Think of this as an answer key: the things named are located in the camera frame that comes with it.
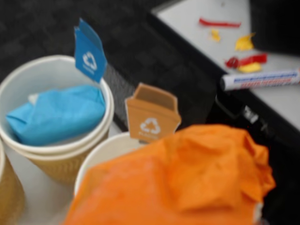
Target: crumpled blue paper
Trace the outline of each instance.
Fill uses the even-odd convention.
[[[84,85],[49,90],[6,116],[19,141],[43,146],[72,138],[94,129],[105,113],[100,89]]]

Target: kraft paper cup sleeve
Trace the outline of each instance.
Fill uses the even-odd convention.
[[[139,84],[126,99],[130,137],[153,142],[174,133],[181,122],[177,107],[177,98],[171,93]]]
[[[25,205],[25,194],[0,140],[0,224],[16,224]]]

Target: white paper cup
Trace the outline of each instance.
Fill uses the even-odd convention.
[[[80,184],[89,168],[99,163],[125,155],[142,146],[144,146],[144,144],[140,143],[139,140],[130,138],[129,132],[113,136],[99,144],[86,157],[80,167],[75,182],[75,195],[78,192]]]
[[[88,134],[72,139],[66,144],[52,146],[28,146],[17,141],[6,115],[13,109],[28,102],[28,95],[49,89],[67,88],[78,85],[93,85],[102,91],[106,110],[101,122]],[[114,111],[110,88],[102,79],[100,84],[92,81],[75,67],[70,56],[54,55],[30,61],[11,72],[0,85],[0,135],[12,149],[39,155],[55,155],[76,150],[88,144],[104,128],[109,114]]]
[[[109,111],[107,120],[105,120],[103,128],[87,144],[73,149],[72,151],[55,155],[38,155],[20,149],[14,150],[29,159],[53,180],[64,184],[74,184],[79,168],[87,155],[94,149],[95,146],[108,138],[109,128],[114,115],[112,95],[110,96],[110,101],[112,103],[112,107]]]

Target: cardboard sign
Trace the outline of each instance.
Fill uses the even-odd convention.
[[[100,82],[107,60],[98,34],[82,19],[75,27],[75,65],[90,79]]]
[[[140,83],[125,102],[131,138],[153,142],[174,133],[181,122],[177,98],[159,88]]]

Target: yellow paper scrap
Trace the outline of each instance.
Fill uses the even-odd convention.
[[[260,71],[261,69],[262,69],[261,64],[258,62],[254,62],[245,66],[238,67],[238,70],[243,73],[257,72]]]
[[[246,51],[251,50],[254,48],[253,43],[251,41],[251,37],[253,37],[255,33],[240,37],[236,44],[235,44],[235,50],[236,51]]]
[[[211,29],[211,38],[214,40],[214,41],[217,41],[219,42],[221,40],[221,37],[219,35],[219,31],[216,30],[216,29]]]

